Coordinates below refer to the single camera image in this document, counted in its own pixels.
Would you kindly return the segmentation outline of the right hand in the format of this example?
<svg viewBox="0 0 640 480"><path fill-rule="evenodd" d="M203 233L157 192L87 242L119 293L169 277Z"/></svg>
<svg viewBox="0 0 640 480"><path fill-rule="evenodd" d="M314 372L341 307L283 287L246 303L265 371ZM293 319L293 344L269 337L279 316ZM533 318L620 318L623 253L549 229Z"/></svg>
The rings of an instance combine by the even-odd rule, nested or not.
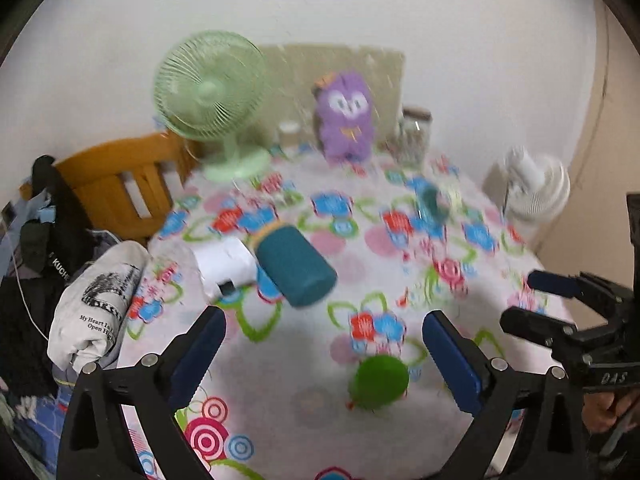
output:
<svg viewBox="0 0 640 480"><path fill-rule="evenodd" d="M582 422L590 434L604 434L631 408L634 414L628 429L639 423L639 390L630 390L624 396L614 392L587 393L584 395Z"/></svg>

